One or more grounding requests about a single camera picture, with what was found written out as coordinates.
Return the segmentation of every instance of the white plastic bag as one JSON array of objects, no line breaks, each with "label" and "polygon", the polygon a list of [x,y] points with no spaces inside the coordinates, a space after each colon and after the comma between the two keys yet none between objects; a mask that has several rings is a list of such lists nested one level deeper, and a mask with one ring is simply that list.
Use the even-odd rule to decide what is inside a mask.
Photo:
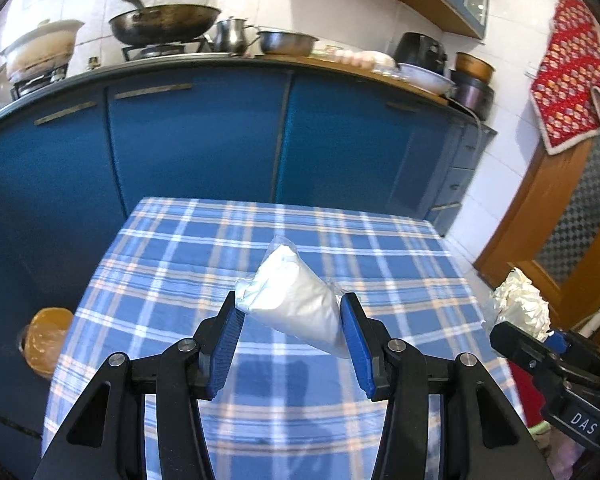
[{"label": "white plastic bag", "polygon": [[518,268],[491,294],[491,301],[484,309],[483,327],[487,334],[494,325],[509,321],[540,342],[553,334],[550,331],[549,304],[542,299],[540,291]]},{"label": "white plastic bag", "polygon": [[276,237],[253,278],[235,283],[235,306],[253,319],[336,357],[349,358],[336,293]]}]

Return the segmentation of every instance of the frying pan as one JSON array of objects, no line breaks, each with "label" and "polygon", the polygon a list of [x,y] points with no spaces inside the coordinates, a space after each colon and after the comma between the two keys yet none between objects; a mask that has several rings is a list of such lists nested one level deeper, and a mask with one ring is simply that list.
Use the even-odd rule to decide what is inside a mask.
[{"label": "frying pan", "polygon": [[145,7],[142,0],[124,0],[137,7],[109,20],[117,40],[131,46],[193,40],[208,31],[220,9],[175,4]]}]

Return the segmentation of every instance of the metal screw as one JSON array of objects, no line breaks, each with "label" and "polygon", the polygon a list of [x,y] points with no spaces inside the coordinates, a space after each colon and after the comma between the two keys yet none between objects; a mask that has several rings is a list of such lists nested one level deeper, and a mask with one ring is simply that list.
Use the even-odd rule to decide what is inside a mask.
[{"label": "metal screw", "polygon": [[195,339],[187,337],[178,341],[178,350],[180,350],[181,352],[191,352],[196,347],[196,345],[197,343]]},{"label": "metal screw", "polygon": [[407,349],[407,343],[402,339],[391,339],[386,345],[389,350],[394,352],[404,352]]},{"label": "metal screw", "polygon": [[125,362],[124,354],[113,354],[109,357],[110,366],[120,366],[123,362]]},{"label": "metal screw", "polygon": [[464,354],[460,354],[460,362],[464,366],[475,366],[478,362],[478,358],[475,355],[466,352]]}]

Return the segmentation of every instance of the table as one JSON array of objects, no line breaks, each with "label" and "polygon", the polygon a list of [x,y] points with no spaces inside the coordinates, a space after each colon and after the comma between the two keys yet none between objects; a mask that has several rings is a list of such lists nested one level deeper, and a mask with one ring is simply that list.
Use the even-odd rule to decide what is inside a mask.
[{"label": "table", "polygon": [[[318,276],[355,292],[369,317],[425,354],[476,354],[522,413],[509,367],[491,351],[468,283],[426,221],[324,208],[146,198],[104,255],[54,375],[43,449],[104,359],[163,352],[214,316],[275,235]],[[349,360],[246,317],[224,389],[200,401],[222,479],[363,479],[385,402],[366,399]],[[427,477],[437,477],[440,409],[430,397]],[[146,401],[149,478],[160,478],[155,397]]]}]

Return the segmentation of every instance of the tablecloth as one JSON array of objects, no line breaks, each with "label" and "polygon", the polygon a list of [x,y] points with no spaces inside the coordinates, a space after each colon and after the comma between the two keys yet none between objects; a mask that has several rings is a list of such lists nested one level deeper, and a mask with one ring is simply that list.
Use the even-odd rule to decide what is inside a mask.
[{"label": "tablecloth", "polygon": [[[369,317],[425,354],[476,354],[516,410],[468,283],[426,221],[325,208],[145,198],[120,230],[76,311],[54,375],[43,449],[104,359],[163,352],[214,316],[275,235],[318,276],[355,292]],[[216,477],[365,479],[385,402],[337,359],[246,317],[229,375],[200,412]],[[440,407],[430,397],[427,477],[437,478]],[[160,478],[155,397],[146,400],[148,477]]]}]

